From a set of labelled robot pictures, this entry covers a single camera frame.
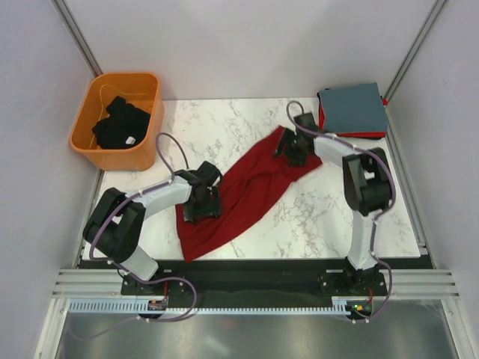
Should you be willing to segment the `dark red t shirt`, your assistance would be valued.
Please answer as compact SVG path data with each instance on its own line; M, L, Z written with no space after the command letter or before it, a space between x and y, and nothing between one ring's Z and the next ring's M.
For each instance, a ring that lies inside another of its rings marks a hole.
M193 224L184 219L183 206L175 206L177 235L186 262L208 254L235 239L258 222L290 185L322 165L309 156L294 167L285 156L274 156L284 128L277 127L258 141L223 176L219 189L222 214Z

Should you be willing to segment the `orange plastic laundry basket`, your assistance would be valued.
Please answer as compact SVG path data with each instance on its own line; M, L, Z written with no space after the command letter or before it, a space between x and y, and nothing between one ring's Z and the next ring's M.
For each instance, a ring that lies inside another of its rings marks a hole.
M150 120L145 138L124 150L104 150L92 129L106 115L106 106L116 96L147 112ZM70 134L70 146L103 171L145 171L156 161L156 136L162 130L165 106L161 82L149 72L113 72L90 84Z

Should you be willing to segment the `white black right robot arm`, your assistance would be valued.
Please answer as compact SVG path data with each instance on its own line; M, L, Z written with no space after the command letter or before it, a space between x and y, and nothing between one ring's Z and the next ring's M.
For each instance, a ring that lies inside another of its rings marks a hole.
M276 156L302 167L312 156L337 165L343 174L344 197L353 213L352 240L339 272L320 273L321 291L327 295L388 295L391 275L375 251L377 221L396 201L396 189L385 151L363 150L333 133L318 128L312 113L289 117L293 129L281 134Z

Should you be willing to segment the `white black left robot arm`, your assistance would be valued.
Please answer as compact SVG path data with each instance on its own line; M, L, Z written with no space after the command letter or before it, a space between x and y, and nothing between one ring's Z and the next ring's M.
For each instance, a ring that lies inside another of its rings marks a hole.
M185 279L161 269L140 246L145 220L170 207L180 207L179 219L199 224L222 214L219 188L222 173L210 162L198 169L179 170L169 180L131 193L107 189L101 196L83 230L91 245L91 259L98 250L123 270L122 295L167 295L169 289L185 292Z

